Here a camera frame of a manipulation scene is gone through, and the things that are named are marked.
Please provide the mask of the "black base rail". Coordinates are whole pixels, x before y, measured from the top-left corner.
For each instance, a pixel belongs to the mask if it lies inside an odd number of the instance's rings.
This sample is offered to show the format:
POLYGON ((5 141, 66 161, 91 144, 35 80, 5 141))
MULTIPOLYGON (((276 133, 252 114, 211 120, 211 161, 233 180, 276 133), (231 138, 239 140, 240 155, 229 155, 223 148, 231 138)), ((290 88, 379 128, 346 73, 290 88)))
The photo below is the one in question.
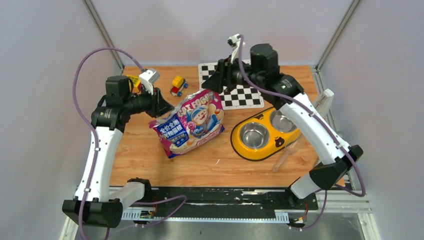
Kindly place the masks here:
POLYGON ((325 213, 370 214, 369 201, 342 190, 314 193, 297 203, 287 201, 284 187, 152 187, 139 204, 107 215, 113 227, 120 221, 153 223, 294 223, 304 224, 325 213))

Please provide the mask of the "clear plastic scoop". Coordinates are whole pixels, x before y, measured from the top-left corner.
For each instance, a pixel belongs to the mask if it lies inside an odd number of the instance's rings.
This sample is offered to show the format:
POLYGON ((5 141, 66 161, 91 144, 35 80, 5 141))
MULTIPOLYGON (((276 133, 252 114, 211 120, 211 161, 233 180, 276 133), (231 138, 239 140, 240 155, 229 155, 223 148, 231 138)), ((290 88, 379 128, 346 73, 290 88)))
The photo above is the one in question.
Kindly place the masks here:
POLYGON ((282 155, 280 156, 278 161, 273 165, 271 169, 274 173, 278 172, 281 166, 283 165, 283 163, 291 155, 295 154, 302 147, 305 141, 305 137, 302 133, 299 133, 299 135, 296 138, 292 136, 290 140, 291 140, 290 144, 283 149, 282 155))

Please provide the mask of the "pink pet food bag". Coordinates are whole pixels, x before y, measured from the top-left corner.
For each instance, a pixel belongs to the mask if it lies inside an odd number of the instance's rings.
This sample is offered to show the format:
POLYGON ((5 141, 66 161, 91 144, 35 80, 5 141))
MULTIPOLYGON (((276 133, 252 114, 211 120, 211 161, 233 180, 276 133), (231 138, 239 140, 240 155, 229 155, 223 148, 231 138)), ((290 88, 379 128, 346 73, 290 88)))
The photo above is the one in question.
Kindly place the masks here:
POLYGON ((185 97, 168 116, 149 123, 169 159, 186 154, 220 135, 224 109, 220 95, 204 89, 185 97))

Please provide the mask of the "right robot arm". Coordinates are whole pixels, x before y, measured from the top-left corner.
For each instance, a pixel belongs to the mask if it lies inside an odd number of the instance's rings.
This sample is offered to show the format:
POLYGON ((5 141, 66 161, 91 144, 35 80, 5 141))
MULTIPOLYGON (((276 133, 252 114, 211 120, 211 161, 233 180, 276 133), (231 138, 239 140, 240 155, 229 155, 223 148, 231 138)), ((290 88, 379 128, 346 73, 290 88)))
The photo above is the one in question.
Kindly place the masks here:
POLYGON ((236 86, 250 86, 263 99, 287 117, 315 149, 320 163, 309 173, 295 180, 285 195, 286 204, 298 209, 306 197, 320 190, 330 190, 351 168, 364 151, 339 136, 313 107, 300 83, 291 75, 281 73, 278 53, 268 43, 250 49, 250 63, 242 60, 242 41, 228 41, 232 54, 217 62, 217 69, 202 88, 222 93, 236 86))

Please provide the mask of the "yellow double pet bowl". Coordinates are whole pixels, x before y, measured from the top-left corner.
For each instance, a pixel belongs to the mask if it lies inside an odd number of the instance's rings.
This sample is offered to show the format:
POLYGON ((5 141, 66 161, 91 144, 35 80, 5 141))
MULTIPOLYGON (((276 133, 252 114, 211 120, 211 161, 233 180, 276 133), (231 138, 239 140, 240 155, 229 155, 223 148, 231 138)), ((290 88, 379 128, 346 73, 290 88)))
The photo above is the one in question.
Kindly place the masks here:
POLYGON ((297 140, 301 132, 275 108, 267 108, 241 122, 231 132, 230 143, 237 155, 263 161, 297 140))

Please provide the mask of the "toy block car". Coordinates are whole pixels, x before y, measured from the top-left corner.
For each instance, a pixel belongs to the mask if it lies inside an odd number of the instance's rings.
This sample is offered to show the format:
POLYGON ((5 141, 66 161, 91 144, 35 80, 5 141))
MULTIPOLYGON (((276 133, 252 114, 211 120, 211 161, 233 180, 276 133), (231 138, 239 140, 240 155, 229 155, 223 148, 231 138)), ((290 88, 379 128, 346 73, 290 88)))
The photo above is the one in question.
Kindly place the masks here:
POLYGON ((176 76, 172 80, 171 85, 172 85, 172 88, 170 89, 170 93, 174 97, 181 97, 183 89, 186 89, 189 86, 187 80, 181 76, 176 76))

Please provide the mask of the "black white chessboard mat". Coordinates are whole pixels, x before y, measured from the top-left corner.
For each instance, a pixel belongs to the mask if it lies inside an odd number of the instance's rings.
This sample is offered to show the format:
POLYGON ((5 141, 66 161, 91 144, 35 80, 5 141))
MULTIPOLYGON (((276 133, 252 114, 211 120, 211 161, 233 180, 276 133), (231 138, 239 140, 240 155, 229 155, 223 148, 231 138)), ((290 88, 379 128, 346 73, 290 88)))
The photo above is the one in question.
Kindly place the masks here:
MULTIPOLYGON (((200 63, 198 65, 199 89, 212 76, 217 68, 216 62, 200 63)), ((260 109, 265 106, 261 93, 250 86, 237 85, 231 92, 222 92, 220 95, 224 110, 260 109)))

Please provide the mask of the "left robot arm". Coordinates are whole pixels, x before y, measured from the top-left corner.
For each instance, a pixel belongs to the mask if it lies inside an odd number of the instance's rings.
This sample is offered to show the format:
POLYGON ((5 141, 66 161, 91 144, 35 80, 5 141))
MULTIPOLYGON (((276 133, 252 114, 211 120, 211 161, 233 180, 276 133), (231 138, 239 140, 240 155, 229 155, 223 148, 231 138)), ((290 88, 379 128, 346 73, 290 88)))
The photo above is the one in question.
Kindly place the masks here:
POLYGON ((132 81, 127 76, 109 77, 105 82, 106 94, 87 122, 91 140, 83 177, 73 199, 62 204, 63 213, 80 227, 116 228, 125 209, 135 202, 146 207, 153 201, 150 182, 137 177, 110 193, 113 162, 131 116, 146 113, 158 118, 174 109, 160 89, 154 87, 158 76, 139 77, 140 94, 132 93, 132 81))

